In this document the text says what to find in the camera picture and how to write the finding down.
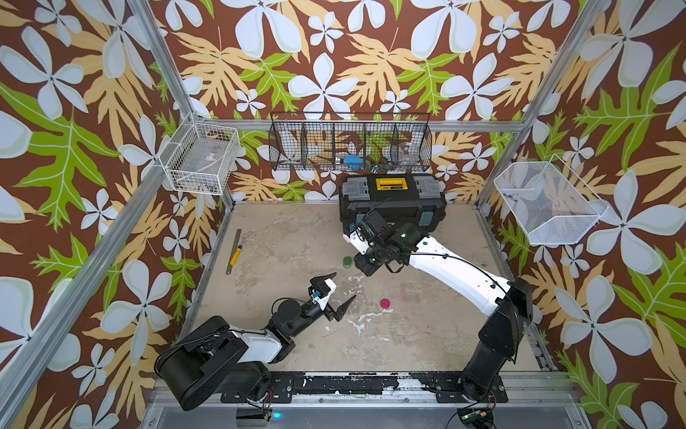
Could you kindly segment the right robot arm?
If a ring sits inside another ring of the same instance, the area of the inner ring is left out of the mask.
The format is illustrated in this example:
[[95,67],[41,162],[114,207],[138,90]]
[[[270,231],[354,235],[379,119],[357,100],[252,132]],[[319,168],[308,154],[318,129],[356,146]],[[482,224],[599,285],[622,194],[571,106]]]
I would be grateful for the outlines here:
[[507,361],[515,362],[525,331],[532,323],[532,286],[490,273],[443,246],[413,223],[390,223],[373,210],[348,227],[346,241],[355,247],[356,267],[371,276],[391,263],[411,266],[443,282],[469,300],[487,320],[479,343],[461,372],[457,392],[468,400],[489,396]]

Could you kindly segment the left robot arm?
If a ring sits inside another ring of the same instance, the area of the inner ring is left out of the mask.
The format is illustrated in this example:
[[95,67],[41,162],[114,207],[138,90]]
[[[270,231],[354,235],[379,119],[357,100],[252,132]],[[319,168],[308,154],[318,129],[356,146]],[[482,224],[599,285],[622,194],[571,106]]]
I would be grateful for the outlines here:
[[245,330],[213,316],[163,352],[155,361],[161,377],[185,411],[197,408],[212,395],[246,403],[273,396],[272,374],[267,366],[283,361],[296,343],[294,338],[324,317],[341,321],[356,299],[339,307],[330,299],[337,291],[335,273],[316,276],[307,289],[309,300],[279,298],[272,316],[261,330]]

